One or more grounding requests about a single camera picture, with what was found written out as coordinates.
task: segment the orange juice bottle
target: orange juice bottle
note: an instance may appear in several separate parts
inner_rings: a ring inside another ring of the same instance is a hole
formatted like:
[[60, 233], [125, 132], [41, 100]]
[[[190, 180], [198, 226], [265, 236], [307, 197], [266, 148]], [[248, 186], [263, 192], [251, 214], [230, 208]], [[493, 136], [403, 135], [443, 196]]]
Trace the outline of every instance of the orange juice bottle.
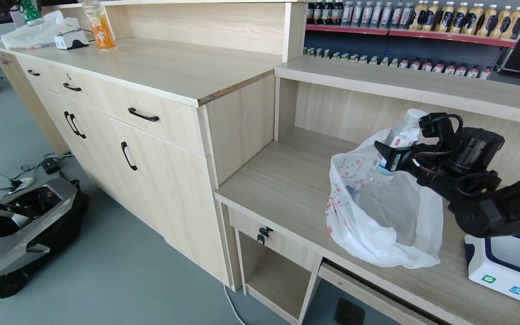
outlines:
[[95, 45], [100, 52], [111, 52], [116, 49], [116, 40], [107, 23], [106, 11], [99, 0], [84, 0], [83, 11], [89, 19], [89, 26], [95, 37]]

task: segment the white plastic bag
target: white plastic bag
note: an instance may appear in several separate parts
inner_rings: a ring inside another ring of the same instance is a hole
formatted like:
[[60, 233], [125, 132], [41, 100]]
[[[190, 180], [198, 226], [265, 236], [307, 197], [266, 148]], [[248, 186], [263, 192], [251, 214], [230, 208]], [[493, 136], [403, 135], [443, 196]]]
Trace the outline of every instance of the white plastic bag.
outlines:
[[431, 267], [440, 263], [442, 198], [406, 172], [396, 172], [387, 186], [363, 186], [378, 154], [374, 141], [388, 131], [332, 157], [328, 232], [348, 253], [379, 267]]
[[38, 47], [55, 46], [54, 37], [79, 28], [78, 19], [65, 18], [60, 11], [43, 16], [45, 22], [35, 26], [21, 26], [7, 34], [1, 35], [1, 42], [6, 49], [13, 47], [36, 49]]

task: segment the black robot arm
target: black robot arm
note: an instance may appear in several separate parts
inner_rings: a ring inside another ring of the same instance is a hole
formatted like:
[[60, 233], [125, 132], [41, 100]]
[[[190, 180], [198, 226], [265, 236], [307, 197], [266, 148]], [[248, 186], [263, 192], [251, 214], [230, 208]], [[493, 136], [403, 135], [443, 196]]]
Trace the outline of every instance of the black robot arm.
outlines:
[[[450, 118], [457, 119], [456, 131]], [[406, 171], [449, 201], [459, 227], [479, 238], [520, 234], [520, 181], [497, 190], [501, 179], [487, 171], [504, 138], [494, 132], [463, 127], [458, 115], [431, 113], [419, 120], [425, 138], [437, 144], [391, 148], [376, 141], [386, 169]]]

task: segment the black wheel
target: black wheel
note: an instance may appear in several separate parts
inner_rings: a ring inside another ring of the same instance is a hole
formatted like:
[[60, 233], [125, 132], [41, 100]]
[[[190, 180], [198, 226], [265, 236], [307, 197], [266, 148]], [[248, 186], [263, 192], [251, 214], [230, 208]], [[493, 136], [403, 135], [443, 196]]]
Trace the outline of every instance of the black wheel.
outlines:
[[20, 270], [0, 278], [0, 299], [14, 296], [27, 284], [27, 277]]

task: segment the green logo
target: green logo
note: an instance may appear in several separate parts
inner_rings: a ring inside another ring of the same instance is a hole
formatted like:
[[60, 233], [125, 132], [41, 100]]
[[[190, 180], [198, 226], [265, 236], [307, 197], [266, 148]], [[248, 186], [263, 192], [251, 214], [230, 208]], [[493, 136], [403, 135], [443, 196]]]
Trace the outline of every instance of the green logo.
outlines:
[[493, 278], [493, 277], [490, 276], [490, 275], [485, 275], [485, 276], [483, 276], [483, 279], [481, 279], [481, 280], [483, 280], [484, 282], [487, 282], [487, 283], [493, 283], [493, 282], [495, 282], [497, 279], [496, 279], [496, 278]]

